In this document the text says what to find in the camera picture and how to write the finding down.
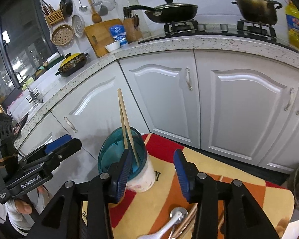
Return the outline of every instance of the cooking pot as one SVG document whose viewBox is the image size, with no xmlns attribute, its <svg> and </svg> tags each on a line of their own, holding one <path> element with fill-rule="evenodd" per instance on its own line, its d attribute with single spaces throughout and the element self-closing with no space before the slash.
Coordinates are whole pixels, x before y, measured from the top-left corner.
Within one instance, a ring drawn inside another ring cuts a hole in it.
<svg viewBox="0 0 299 239">
<path fill-rule="evenodd" d="M 187 3 L 173 3 L 173 0 L 165 0 L 166 4 L 154 8 L 143 5 L 132 5 L 124 11 L 128 13 L 134 10 L 145 10 L 146 16 L 155 23 L 171 23 L 188 21 L 195 17 L 197 5 Z"/>
<path fill-rule="evenodd" d="M 75 53 L 73 55 L 71 55 L 71 53 L 67 54 L 55 75 L 59 74 L 63 77 L 66 77 L 73 74 L 75 71 L 79 70 L 85 65 L 87 61 L 87 55 L 88 53 Z"/>
<path fill-rule="evenodd" d="M 282 8 L 282 4 L 273 0 L 235 0 L 241 15 L 250 22 L 262 22 L 268 25 L 277 23 L 276 10 Z"/>
</svg>

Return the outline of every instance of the white container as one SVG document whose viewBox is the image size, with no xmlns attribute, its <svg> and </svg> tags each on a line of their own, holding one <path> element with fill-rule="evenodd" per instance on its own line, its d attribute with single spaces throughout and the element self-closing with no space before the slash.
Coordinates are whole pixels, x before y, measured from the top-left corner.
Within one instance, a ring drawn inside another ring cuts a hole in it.
<svg viewBox="0 0 299 239">
<path fill-rule="evenodd" d="M 134 192 L 144 192 L 149 190 L 155 182 L 155 171 L 147 153 L 147 159 L 143 170 L 132 180 L 126 183 L 126 189 Z"/>
<path fill-rule="evenodd" d="M 120 48 L 120 41 L 115 41 L 114 43 L 111 43 L 107 46 L 105 46 L 106 50 L 109 52 L 112 52 L 114 50 L 117 50 Z"/>
<path fill-rule="evenodd" d="M 58 52 L 54 53 L 51 57 L 47 59 L 48 64 L 51 63 L 53 60 L 60 57 L 60 54 Z"/>
</svg>

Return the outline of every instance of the wooden cutting board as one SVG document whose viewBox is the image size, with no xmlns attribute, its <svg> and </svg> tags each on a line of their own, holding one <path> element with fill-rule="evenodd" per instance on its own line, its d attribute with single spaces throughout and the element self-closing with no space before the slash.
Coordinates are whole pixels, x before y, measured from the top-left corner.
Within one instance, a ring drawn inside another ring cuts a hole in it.
<svg viewBox="0 0 299 239">
<path fill-rule="evenodd" d="M 109 28 L 116 24 L 122 25 L 121 20 L 113 19 L 95 23 L 84 28 L 85 34 L 91 46 L 93 47 L 96 56 L 101 57 L 108 53 L 108 51 L 105 49 L 105 46 L 115 41 L 109 31 Z"/>
</svg>

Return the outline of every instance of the floor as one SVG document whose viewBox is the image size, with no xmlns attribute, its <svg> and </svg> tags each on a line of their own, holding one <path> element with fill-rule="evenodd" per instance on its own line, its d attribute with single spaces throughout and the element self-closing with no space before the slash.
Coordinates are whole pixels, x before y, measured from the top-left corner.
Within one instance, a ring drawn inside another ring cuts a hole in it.
<svg viewBox="0 0 299 239">
<path fill-rule="evenodd" d="M 233 167 L 236 167 L 244 172 L 247 172 L 251 175 L 254 175 L 258 178 L 264 179 L 265 181 L 269 181 L 271 183 L 281 185 L 283 184 L 286 179 L 289 177 L 289 174 L 276 172 L 272 170 L 268 170 L 262 167 L 254 166 L 251 164 L 243 163 L 237 160 L 233 160 L 224 156 L 216 155 L 214 153 L 210 153 L 201 149 L 192 148 L 190 146 L 184 145 L 194 151 L 197 151 L 205 156 L 208 156 L 210 158 L 213 158 L 215 160 L 218 160 L 220 162 L 223 162 L 225 164 L 231 165 Z"/>
</svg>

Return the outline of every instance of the strainer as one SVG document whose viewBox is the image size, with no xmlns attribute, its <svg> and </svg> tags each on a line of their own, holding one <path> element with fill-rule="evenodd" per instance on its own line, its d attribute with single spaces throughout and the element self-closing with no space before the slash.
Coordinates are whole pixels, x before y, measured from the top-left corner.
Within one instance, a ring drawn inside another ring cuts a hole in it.
<svg viewBox="0 0 299 239">
<path fill-rule="evenodd" d="M 56 46 L 64 46 L 73 38 L 73 28 L 71 25 L 63 24 L 58 26 L 51 35 L 51 41 Z"/>
</svg>

